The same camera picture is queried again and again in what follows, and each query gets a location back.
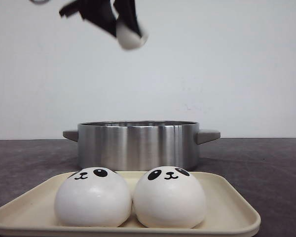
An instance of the dark countertop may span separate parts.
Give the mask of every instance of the dark countertop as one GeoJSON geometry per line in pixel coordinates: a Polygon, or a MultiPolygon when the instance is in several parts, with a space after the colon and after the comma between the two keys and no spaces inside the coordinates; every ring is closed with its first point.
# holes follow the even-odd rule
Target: dark countertop
{"type": "MultiPolygon", "coordinates": [[[[296,236],[296,138],[221,138],[195,171],[219,174],[258,211],[257,237],[296,236]]],[[[0,140],[0,206],[76,165],[69,140],[0,140]]]]}

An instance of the metal pot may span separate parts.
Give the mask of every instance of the metal pot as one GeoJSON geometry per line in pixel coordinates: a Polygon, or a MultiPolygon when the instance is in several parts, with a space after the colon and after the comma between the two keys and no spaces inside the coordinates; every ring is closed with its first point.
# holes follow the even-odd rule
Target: metal pot
{"type": "Polygon", "coordinates": [[[150,170],[171,165],[185,169],[199,162],[198,145],[220,138],[188,121],[106,121],[78,124],[63,136],[78,142],[78,165],[112,170],[150,170]]]}

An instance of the pot rim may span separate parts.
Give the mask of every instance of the pot rim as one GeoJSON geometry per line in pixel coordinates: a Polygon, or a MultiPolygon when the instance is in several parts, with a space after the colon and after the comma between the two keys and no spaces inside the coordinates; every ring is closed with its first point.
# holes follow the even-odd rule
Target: pot rim
{"type": "Polygon", "coordinates": [[[195,124],[198,124],[198,122],[182,121],[182,120],[124,120],[124,121],[83,122],[83,123],[79,123],[78,125],[94,126],[94,127],[166,127],[166,126],[191,126],[195,124]]]}

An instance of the white wall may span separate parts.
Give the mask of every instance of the white wall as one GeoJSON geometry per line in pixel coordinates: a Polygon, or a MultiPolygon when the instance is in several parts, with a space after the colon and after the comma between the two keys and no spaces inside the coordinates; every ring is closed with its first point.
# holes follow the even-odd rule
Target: white wall
{"type": "Polygon", "coordinates": [[[296,0],[137,0],[136,51],[69,0],[0,0],[0,139],[98,120],[183,119],[222,137],[296,137],[296,0]]]}

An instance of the cream tray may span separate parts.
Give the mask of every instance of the cream tray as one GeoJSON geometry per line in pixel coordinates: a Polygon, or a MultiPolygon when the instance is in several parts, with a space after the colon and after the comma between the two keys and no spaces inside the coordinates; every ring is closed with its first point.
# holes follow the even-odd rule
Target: cream tray
{"type": "MultiPolygon", "coordinates": [[[[141,171],[119,172],[133,191],[141,171]]],[[[54,198],[59,186],[71,174],[56,175],[15,200],[0,207],[0,235],[40,237],[251,237],[259,231],[260,216],[221,176],[191,172],[202,184],[208,213],[193,229],[146,228],[134,213],[121,226],[60,226],[54,214],[54,198]]]]}

